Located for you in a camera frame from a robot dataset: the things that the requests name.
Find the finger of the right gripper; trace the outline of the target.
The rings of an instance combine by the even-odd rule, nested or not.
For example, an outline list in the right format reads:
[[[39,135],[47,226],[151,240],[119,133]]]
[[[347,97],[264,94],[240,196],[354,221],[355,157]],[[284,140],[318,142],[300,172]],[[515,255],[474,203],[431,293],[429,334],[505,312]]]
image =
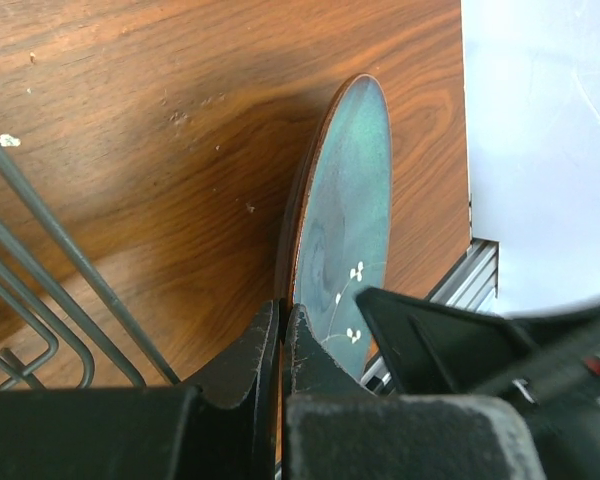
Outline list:
[[[367,288],[355,302],[401,394],[465,394],[539,348],[511,320]]]

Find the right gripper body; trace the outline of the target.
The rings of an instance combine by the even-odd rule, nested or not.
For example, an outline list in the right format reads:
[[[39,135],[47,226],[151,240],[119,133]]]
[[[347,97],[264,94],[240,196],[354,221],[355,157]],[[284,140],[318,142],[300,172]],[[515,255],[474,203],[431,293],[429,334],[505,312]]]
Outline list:
[[[489,380],[525,419],[540,450],[600,450],[600,303],[511,320],[531,341]]]

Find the black wire dish rack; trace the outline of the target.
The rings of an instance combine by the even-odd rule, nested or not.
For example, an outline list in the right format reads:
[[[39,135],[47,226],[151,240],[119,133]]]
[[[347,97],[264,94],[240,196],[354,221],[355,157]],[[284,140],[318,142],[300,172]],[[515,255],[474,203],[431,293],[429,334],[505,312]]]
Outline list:
[[[23,204],[42,225],[54,242],[64,252],[73,266],[86,280],[100,300],[114,315],[129,337],[136,343],[151,364],[172,385],[180,382],[175,371],[159,353],[157,347],[143,331],[131,312],[122,303],[110,285],[104,280],[84,252],[62,227],[54,214],[49,210],[37,191],[25,178],[12,158],[0,144],[0,174]],[[135,385],[145,383],[142,375],[122,354],[117,346],[107,337],[78,303],[69,295],[42,266],[27,248],[8,230],[0,220],[0,242],[14,255],[33,278],[42,285],[51,298],[74,320],[100,350],[113,362],[121,372]]]

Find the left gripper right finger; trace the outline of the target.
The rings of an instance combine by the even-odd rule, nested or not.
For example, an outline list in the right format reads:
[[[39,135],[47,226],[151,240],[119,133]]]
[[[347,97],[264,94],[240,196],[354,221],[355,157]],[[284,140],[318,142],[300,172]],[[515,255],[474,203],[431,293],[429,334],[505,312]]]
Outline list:
[[[376,396],[323,349],[304,306],[284,341],[285,479],[542,479],[531,433],[484,396]]]

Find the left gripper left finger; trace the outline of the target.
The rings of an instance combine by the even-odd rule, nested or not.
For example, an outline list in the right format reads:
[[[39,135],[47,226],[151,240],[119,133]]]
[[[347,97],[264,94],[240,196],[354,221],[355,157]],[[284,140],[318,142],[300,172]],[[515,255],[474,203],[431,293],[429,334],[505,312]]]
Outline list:
[[[279,304],[172,387],[0,392],[0,479],[271,479]]]

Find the dark blue plate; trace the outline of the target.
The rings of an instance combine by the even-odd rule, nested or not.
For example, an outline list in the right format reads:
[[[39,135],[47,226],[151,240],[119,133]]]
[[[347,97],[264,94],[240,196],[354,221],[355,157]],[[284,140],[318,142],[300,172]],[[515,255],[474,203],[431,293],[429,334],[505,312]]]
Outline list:
[[[318,344],[356,380],[372,335],[355,297],[384,284],[392,171],[384,92],[374,76],[354,75],[336,91],[296,171],[274,291],[285,310],[306,308]]]

